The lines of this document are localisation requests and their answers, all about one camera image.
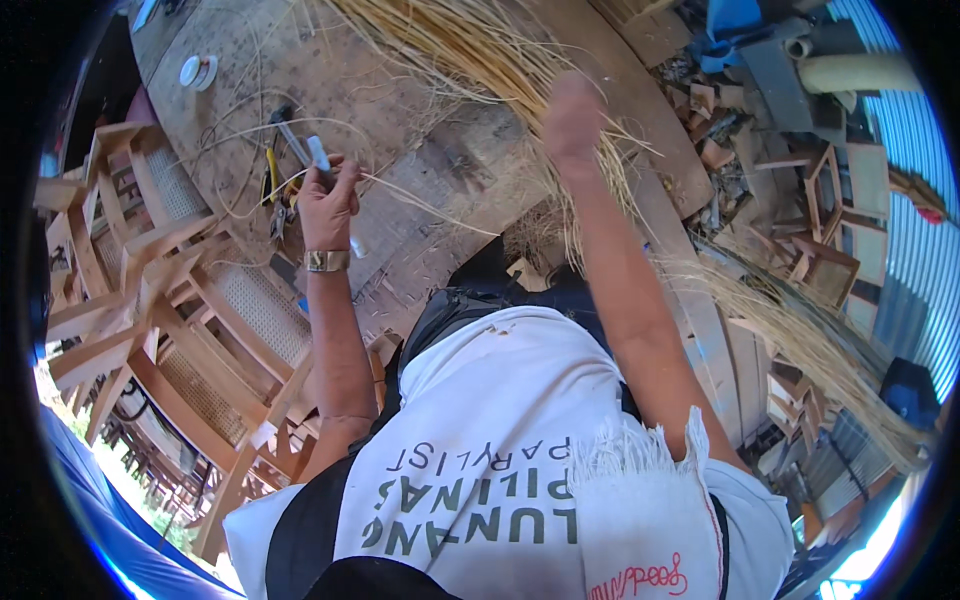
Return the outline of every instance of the wooden workbench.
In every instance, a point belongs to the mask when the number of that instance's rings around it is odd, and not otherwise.
[[[402,70],[388,69],[384,59],[322,3],[239,0],[229,9],[223,6],[202,0],[174,17],[159,13],[132,35],[156,114],[181,158],[193,158],[201,139],[209,143],[207,130],[220,116],[231,111],[211,138],[223,139],[231,131],[265,122],[289,96],[302,106],[295,118],[337,119],[354,128],[331,122],[295,123],[291,127],[301,138],[318,134],[328,149],[357,157],[383,179],[475,228],[500,232],[543,198],[531,178],[531,142],[507,108],[463,105],[446,119],[433,118],[442,108],[436,97],[402,77]],[[643,176],[637,205],[653,229],[648,237],[655,251],[693,256],[678,215],[702,207],[712,188],[656,82],[587,0],[541,0],[532,3],[532,9],[560,43],[583,49],[568,51],[604,89],[611,115],[625,117],[631,133],[664,155],[639,157]],[[131,22],[135,14],[131,8]],[[220,60],[213,85],[200,93],[178,83],[180,67],[194,54],[215,54]],[[262,120],[260,90],[266,92]],[[220,199],[229,203],[238,190],[242,195],[234,212],[250,209],[258,198],[263,164],[262,151],[254,154],[251,143],[233,138],[196,162],[188,161],[187,167],[210,207],[223,214]],[[290,156],[280,167],[285,173],[299,169]],[[655,171],[670,180],[672,198]],[[379,184],[365,191],[361,205],[352,227],[371,254],[354,261],[350,283],[360,328],[369,343],[388,330],[405,336],[430,291],[443,285],[491,237],[402,204]],[[265,212],[255,221],[231,224],[231,233],[251,262],[261,262],[273,251],[266,243],[266,226]],[[293,247],[287,249],[288,255],[299,255],[296,240],[288,246]],[[716,310],[699,294],[677,293],[671,299],[691,363],[728,433],[738,438],[732,366]]]

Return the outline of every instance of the white t-shirt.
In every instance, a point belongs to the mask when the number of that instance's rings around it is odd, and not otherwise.
[[[641,427],[621,411],[621,380],[590,334],[550,308],[508,308],[454,332],[410,362],[402,409],[357,455],[333,559],[400,561],[465,599],[585,598],[565,459],[571,438],[592,438],[607,418]],[[786,500],[718,461],[705,481],[729,520],[727,597],[773,598],[793,556]],[[300,487],[225,521],[251,598],[266,597],[270,535]]]

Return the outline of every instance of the bundle of dry fiber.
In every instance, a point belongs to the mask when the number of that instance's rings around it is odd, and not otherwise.
[[[921,447],[930,444],[928,435],[894,413],[863,377],[856,359],[789,308],[776,288],[757,290],[710,264],[659,262],[672,273],[685,273],[671,278],[673,289],[682,291],[684,279],[704,282],[724,312],[748,319],[827,397],[851,412],[897,469],[908,473],[925,467]]]
[[[540,138],[550,86],[576,67],[543,28],[536,35],[490,0],[326,0],[373,48],[409,69],[437,93],[480,103],[507,103]],[[626,140],[618,148],[616,140]],[[650,147],[610,122],[597,147],[607,185],[621,209],[639,217],[623,161],[627,152]],[[543,156],[544,183],[558,196],[569,224],[567,254],[579,264],[580,235],[569,194]]]

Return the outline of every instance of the gold watch band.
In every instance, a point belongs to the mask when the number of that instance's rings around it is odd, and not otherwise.
[[[350,266],[350,251],[308,250],[303,254],[303,263],[311,273],[346,271]]]

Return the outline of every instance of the man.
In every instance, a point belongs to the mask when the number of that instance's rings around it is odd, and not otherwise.
[[[309,275],[318,448],[334,450],[310,483],[225,520],[251,598],[774,597],[793,554],[786,501],[737,456],[686,361],[595,161],[603,124],[590,82],[560,77],[543,142],[589,290],[566,272],[527,294],[481,252],[392,361],[382,415],[346,272]],[[349,250],[359,177],[343,162],[326,195],[307,175],[308,250]]]

